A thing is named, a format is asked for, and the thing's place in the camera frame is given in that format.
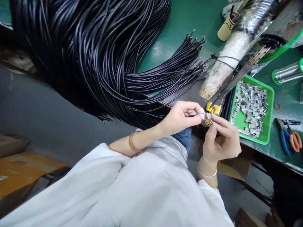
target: bundle of black cables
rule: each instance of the bundle of black cables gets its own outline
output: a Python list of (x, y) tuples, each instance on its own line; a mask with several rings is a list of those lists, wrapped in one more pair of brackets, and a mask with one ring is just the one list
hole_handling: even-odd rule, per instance
[(11, 0), (10, 7), (15, 36), (41, 76), (101, 120), (152, 127), (167, 114), (158, 102), (207, 74), (197, 59), (203, 39), (192, 34), (167, 61), (137, 72), (171, 0)]

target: green plastic tray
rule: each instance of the green plastic tray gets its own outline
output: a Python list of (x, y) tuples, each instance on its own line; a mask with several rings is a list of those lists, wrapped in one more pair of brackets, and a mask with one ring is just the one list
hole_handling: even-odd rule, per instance
[[(271, 117), (272, 117), (272, 109), (273, 109), (273, 106), (274, 106), (275, 92), (270, 86), (254, 79), (254, 78), (252, 78), (248, 75), (245, 75), (243, 77), (242, 81), (244, 83), (250, 83), (251, 85), (258, 86), (258, 88), (260, 88), (260, 89), (267, 90), (266, 102), (268, 103), (268, 108), (266, 109), (266, 111), (267, 111), (266, 116), (262, 119), (263, 132), (260, 133), (259, 138), (253, 138), (253, 137), (250, 137), (250, 136), (245, 135), (245, 134), (240, 133), (240, 132), (239, 132), (239, 136), (242, 137), (242, 138), (245, 138), (247, 140), (253, 141), (255, 143), (266, 145), (266, 144), (269, 143), (269, 139), (270, 139)], [(233, 103), (232, 103), (232, 109), (231, 109), (231, 113), (230, 113), (230, 117), (229, 117), (230, 122), (231, 122), (233, 111), (234, 111), (236, 96), (237, 96), (237, 92), (235, 92)], [(246, 120), (245, 114), (242, 113), (242, 111), (239, 111), (236, 118), (235, 118), (235, 126), (244, 130), (245, 127), (248, 127), (248, 123), (246, 123), (245, 120)]]

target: floor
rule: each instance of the floor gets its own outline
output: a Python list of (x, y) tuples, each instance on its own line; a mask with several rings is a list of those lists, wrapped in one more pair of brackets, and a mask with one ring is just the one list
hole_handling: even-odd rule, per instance
[[(79, 110), (48, 85), (0, 66), (0, 131), (30, 138), (29, 150), (73, 166), (98, 144), (130, 134), (134, 128), (114, 119), (102, 122)], [(200, 159), (199, 130), (193, 130), (188, 169), (195, 177)], [(271, 196), (271, 178), (251, 167), (246, 182)], [(231, 177), (218, 174), (219, 190), (232, 220), (242, 207), (265, 221), (270, 208)]]

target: pile of metal clips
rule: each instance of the pile of metal clips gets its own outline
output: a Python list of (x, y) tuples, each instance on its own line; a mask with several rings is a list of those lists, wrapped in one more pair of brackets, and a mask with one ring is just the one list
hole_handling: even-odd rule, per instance
[(239, 132), (254, 138), (259, 138), (260, 133), (263, 131), (263, 122), (261, 119), (266, 115), (266, 108), (268, 107), (266, 99), (266, 90), (239, 81), (231, 122), (235, 122), (235, 118), (241, 110), (247, 117), (245, 122), (248, 123), (248, 128), (245, 127), (245, 130), (239, 129)]

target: green table surface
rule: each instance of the green table surface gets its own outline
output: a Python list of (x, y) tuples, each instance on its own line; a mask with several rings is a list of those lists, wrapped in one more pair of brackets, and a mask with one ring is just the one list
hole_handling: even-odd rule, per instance
[[(191, 32), (194, 29), (196, 30), (193, 37), (201, 38), (202, 36), (206, 36), (207, 43), (204, 44), (204, 48), (211, 53), (219, 54), (226, 43), (217, 37), (217, 31), (223, 23), (221, 17), (222, 8), (226, 5), (226, 2), (225, 0), (172, 0), (171, 14), (167, 24), (143, 58), (139, 71), (147, 70), (168, 59), (180, 46), (187, 32)], [(281, 162), (287, 161), (288, 157), (282, 150), (274, 119), (303, 120), (303, 104), (299, 103), (303, 79), (293, 80), (283, 85), (276, 85), (271, 79), (271, 73), (274, 69), (292, 64), (302, 57), (303, 55), (297, 49), (289, 49), (254, 76), (255, 79), (268, 84), (275, 90), (274, 101), (280, 103), (281, 109), (273, 110), (269, 144), (260, 145), (246, 139), (241, 139), (241, 143)], [(292, 129), (303, 138), (303, 125), (292, 126)], [(301, 153), (295, 153), (286, 165), (299, 172), (303, 172)]]

